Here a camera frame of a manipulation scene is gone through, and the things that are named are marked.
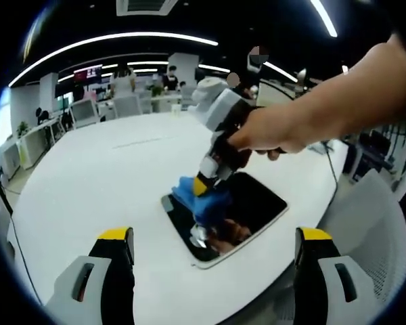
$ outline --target air vent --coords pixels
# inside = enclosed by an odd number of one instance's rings
[[[116,0],[117,16],[167,16],[178,0]]]

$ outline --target blue cloth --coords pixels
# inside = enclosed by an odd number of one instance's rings
[[[179,186],[172,189],[173,196],[193,214],[198,225],[209,228],[225,219],[225,210],[232,199],[228,190],[213,189],[203,196],[193,193],[193,177],[181,177]]]

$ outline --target office floor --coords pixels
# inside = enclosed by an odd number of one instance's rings
[[[9,201],[13,209],[16,206],[16,203],[18,201],[18,198],[20,197],[22,189],[26,185],[26,182],[28,178],[32,175],[34,169],[35,167],[30,168],[29,170],[26,171],[22,167],[20,167],[16,171],[12,179],[9,181],[9,184],[6,186],[5,191],[7,200]]]

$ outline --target wall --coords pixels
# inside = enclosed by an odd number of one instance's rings
[[[198,67],[198,56],[193,56],[186,53],[174,53],[168,58],[168,66],[176,66],[176,77],[181,81],[185,81],[188,86],[196,86],[194,78],[196,68]]]
[[[55,85],[57,80],[57,73],[47,74],[40,80],[39,106],[48,112],[53,112],[57,107],[55,101]]]
[[[37,126],[35,112],[40,106],[39,89],[39,85],[11,88],[11,126],[15,137],[22,121],[29,127]]]

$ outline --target human arm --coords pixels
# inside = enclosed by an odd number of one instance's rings
[[[298,152],[317,141],[394,121],[405,112],[406,51],[393,35],[370,49],[348,74],[324,81],[288,104],[253,111],[230,142],[240,150]]]

